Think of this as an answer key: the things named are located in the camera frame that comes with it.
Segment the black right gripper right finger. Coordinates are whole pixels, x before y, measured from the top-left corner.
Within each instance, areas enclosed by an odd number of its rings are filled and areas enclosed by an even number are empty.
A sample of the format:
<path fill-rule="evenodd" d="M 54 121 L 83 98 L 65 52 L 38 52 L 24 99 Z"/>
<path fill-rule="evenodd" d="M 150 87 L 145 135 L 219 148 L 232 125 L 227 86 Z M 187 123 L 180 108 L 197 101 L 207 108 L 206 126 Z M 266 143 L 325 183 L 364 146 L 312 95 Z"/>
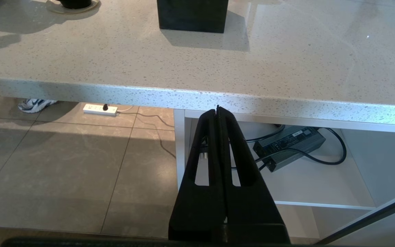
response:
<path fill-rule="evenodd" d="M 223 107 L 218 130 L 228 223 L 284 226 L 235 116 Z"/>

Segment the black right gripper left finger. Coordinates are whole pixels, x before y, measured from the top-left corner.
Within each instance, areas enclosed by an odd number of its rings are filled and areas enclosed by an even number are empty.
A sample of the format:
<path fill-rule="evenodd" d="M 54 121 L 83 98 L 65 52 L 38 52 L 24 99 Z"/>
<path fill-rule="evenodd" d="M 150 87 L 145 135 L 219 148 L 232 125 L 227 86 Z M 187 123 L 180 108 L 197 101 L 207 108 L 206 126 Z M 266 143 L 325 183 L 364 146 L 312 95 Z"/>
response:
<path fill-rule="evenodd" d="M 199 117 L 184 176 L 169 221 L 169 240 L 219 240 L 226 217 L 216 139 L 216 111 Z M 208 186 L 195 183 L 200 148 L 207 141 Z"/>

